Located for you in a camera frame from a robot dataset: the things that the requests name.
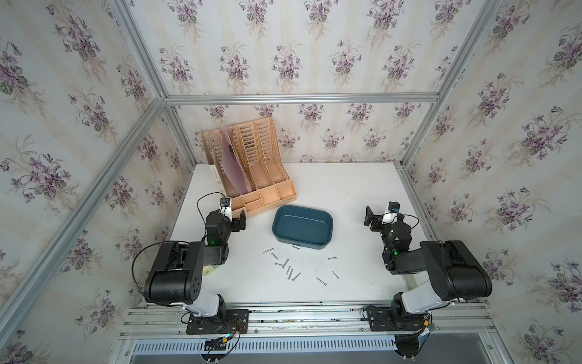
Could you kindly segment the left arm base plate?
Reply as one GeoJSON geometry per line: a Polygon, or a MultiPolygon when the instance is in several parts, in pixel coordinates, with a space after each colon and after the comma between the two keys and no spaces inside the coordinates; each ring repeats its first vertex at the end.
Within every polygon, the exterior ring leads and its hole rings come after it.
{"type": "Polygon", "coordinates": [[[228,309],[210,318],[190,315],[186,324],[188,335],[246,334],[249,324],[248,309],[228,309]]]}

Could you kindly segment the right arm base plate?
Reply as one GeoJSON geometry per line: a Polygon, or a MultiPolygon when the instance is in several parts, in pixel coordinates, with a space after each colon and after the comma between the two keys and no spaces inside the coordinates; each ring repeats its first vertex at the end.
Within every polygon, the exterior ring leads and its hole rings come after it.
{"type": "Polygon", "coordinates": [[[366,306],[362,313],[372,332],[422,332],[430,324],[428,312],[410,314],[398,307],[366,306]]]}

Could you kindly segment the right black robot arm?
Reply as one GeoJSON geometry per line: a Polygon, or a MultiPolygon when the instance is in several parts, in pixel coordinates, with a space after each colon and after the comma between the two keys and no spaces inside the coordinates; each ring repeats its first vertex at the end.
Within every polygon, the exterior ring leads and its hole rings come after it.
{"type": "Polygon", "coordinates": [[[453,300],[489,297],[493,284],[484,267],[462,241],[422,241],[411,250],[414,228],[405,223],[400,204],[389,202],[385,212],[365,208],[364,225],[378,232],[383,243],[382,259],[392,275],[414,275],[425,271],[428,281],[398,293],[390,305],[393,323],[404,325],[453,300]]]}

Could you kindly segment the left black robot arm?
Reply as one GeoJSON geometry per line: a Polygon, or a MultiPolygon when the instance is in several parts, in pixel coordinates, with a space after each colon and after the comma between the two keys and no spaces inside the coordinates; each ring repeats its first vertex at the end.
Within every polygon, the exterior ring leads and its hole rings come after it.
{"type": "Polygon", "coordinates": [[[227,321],[224,298],[202,286],[206,266],[224,265],[230,254],[229,239],[246,229],[246,214],[232,215],[233,200],[217,192],[219,206],[203,218],[204,234],[198,241],[166,240],[142,248],[159,250],[143,284],[132,273],[137,292],[147,303],[179,307],[198,319],[223,323],[227,321]]]}

